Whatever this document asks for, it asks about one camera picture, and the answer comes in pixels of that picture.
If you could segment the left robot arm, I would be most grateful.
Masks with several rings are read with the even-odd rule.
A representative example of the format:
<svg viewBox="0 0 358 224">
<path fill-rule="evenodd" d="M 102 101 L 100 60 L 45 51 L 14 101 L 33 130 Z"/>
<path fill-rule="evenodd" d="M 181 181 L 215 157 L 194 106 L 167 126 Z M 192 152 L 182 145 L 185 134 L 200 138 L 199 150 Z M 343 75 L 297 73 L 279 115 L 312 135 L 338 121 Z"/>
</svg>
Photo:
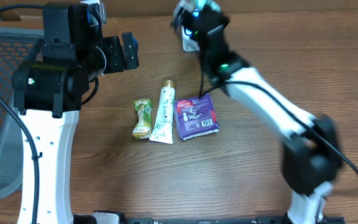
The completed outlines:
<svg viewBox="0 0 358 224">
<path fill-rule="evenodd" d="M 119 223 L 114 212 L 75 215 L 70 205 L 71 148 L 82 97 L 102 74 L 139 66 L 131 32 L 104 37 L 101 1 L 43 6 L 42 60 L 12 76 L 14 106 L 24 124 L 19 223 Z"/>
</svg>

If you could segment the white tube gold cap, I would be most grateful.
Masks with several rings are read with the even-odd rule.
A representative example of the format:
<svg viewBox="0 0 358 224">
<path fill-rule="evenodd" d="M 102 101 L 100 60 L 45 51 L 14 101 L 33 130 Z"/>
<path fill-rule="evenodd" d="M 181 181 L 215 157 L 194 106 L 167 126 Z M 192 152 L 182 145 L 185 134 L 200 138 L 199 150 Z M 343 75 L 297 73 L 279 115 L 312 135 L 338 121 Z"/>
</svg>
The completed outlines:
<svg viewBox="0 0 358 224">
<path fill-rule="evenodd" d="M 175 102 L 175 82 L 165 80 L 160 90 L 155 125 L 152 130 L 151 141 L 173 144 L 173 112 Z"/>
</svg>

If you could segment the green yellow snack pouch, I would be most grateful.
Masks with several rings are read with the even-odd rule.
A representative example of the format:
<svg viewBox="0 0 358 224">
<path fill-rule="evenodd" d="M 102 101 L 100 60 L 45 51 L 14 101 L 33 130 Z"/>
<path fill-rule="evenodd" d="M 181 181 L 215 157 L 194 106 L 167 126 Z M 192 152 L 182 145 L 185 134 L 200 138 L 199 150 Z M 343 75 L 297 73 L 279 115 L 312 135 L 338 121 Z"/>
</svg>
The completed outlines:
<svg viewBox="0 0 358 224">
<path fill-rule="evenodd" d="M 148 139 L 152 131 L 152 112 L 153 104 L 148 98 L 134 101 L 134 108 L 137 111 L 138 122 L 132 131 L 136 139 Z"/>
</svg>

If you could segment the purple pad package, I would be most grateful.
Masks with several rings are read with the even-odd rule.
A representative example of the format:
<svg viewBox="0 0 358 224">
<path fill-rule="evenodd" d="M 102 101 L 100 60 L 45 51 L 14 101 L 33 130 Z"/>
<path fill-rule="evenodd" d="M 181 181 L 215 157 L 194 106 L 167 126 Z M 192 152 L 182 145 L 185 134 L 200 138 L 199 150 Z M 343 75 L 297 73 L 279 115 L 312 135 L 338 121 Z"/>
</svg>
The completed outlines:
<svg viewBox="0 0 358 224">
<path fill-rule="evenodd" d="M 219 123 L 209 93 L 201 98 L 178 100 L 174 106 L 177 134 L 182 141 L 219 132 Z"/>
</svg>

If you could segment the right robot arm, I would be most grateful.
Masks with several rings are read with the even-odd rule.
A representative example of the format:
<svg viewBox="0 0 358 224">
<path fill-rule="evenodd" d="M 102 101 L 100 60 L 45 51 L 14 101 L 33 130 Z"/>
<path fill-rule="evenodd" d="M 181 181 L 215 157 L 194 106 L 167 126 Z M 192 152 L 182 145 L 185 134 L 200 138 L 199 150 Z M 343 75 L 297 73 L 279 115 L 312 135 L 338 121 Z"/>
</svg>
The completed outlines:
<svg viewBox="0 0 358 224">
<path fill-rule="evenodd" d="M 333 120 L 313 116 L 270 86 L 229 48 L 224 33 L 228 24 L 214 1 L 179 1 L 173 12 L 172 26 L 191 32 L 182 39 L 198 47 L 201 72 L 212 87 L 248 107 L 280 140 L 282 175 L 292 189 L 282 223 L 344 223 L 343 217 L 323 215 L 344 161 Z"/>
</svg>

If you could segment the mint green snack packet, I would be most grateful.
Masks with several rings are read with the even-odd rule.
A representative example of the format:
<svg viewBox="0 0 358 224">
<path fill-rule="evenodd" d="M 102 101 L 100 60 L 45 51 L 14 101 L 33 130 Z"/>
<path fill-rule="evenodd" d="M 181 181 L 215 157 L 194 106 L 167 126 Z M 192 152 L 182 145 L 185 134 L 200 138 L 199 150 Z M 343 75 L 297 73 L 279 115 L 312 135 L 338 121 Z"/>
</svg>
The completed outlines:
<svg viewBox="0 0 358 224">
<path fill-rule="evenodd" d="M 213 11 L 221 12 L 221 7 L 214 0 L 194 0 L 193 2 L 199 11 L 205 6 L 209 6 Z"/>
</svg>

